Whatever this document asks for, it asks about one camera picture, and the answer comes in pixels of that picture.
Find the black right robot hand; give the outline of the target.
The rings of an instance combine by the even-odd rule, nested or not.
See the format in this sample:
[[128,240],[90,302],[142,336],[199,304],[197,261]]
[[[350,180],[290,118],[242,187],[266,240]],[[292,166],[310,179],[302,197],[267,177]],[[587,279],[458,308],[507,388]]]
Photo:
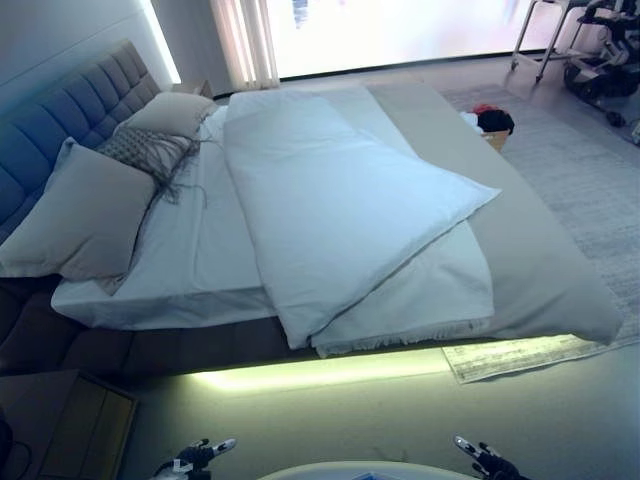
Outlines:
[[499,455],[488,444],[480,442],[474,444],[460,435],[455,435],[454,445],[472,459],[473,470],[482,479],[517,480],[521,478],[518,468]]

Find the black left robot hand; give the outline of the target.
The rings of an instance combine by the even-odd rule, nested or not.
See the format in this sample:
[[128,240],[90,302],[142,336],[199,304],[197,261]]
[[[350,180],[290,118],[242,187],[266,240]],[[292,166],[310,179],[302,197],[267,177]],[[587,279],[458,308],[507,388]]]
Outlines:
[[212,473],[209,463],[216,457],[231,451],[237,445],[235,438],[211,444],[208,439],[201,439],[180,451],[173,459],[161,464],[154,472],[152,479],[187,479],[209,480]]

